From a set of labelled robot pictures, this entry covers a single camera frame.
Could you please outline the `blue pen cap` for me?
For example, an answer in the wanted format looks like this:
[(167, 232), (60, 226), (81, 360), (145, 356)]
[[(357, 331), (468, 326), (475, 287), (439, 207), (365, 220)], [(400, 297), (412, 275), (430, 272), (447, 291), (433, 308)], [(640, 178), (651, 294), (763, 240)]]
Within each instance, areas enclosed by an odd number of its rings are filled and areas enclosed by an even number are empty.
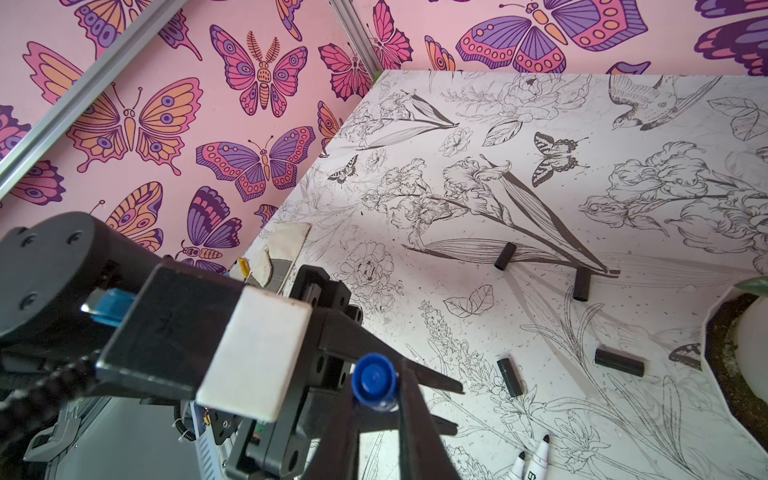
[(354, 398), (377, 412), (390, 412), (398, 404), (399, 378), (394, 364), (384, 355), (363, 356), (352, 371)]

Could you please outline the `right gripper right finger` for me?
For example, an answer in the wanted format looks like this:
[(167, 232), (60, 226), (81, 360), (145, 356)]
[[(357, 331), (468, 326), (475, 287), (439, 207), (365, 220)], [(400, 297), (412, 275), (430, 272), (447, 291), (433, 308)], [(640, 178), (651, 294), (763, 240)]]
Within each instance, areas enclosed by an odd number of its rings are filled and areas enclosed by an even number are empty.
[(402, 479), (455, 479), (437, 424), (406, 360), (399, 374), (399, 467)]

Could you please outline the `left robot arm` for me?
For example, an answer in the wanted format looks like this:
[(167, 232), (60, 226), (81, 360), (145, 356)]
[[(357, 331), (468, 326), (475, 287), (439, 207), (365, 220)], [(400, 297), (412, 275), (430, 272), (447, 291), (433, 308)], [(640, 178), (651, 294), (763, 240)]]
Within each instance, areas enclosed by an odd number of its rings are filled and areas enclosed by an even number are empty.
[(186, 402), (238, 420), (227, 479), (354, 479), (364, 433), (394, 431), (404, 479), (454, 479), (423, 388), (462, 384), (362, 325), (348, 288), (298, 270), (282, 296), (159, 257), (84, 212), (1, 242), (1, 345), (56, 370), (1, 406), (1, 441), (71, 400)]

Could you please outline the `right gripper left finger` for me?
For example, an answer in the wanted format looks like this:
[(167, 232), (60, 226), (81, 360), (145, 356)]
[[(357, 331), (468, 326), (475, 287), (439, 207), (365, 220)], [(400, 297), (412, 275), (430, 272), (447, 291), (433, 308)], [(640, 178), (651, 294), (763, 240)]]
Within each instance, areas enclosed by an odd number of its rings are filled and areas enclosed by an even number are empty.
[(360, 413), (350, 377), (302, 479), (356, 479)]

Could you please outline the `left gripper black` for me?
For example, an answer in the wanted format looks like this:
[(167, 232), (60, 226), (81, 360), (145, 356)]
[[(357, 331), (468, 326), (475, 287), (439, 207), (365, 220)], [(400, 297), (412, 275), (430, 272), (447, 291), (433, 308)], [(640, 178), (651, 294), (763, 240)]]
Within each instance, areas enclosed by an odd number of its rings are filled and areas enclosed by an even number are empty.
[[(313, 443), (326, 430), (351, 363), (376, 353), (397, 373), (408, 367), (419, 385), (463, 394), (461, 382), (416, 363), (363, 328), (351, 293), (320, 267), (300, 267), (286, 299), (254, 287), (243, 290), (195, 403), (212, 424), (235, 418), (218, 447), (225, 479), (296, 479)], [(428, 411), (406, 412), (398, 402), (376, 409), (354, 402), (361, 433), (403, 430), (455, 436), (458, 425)]]

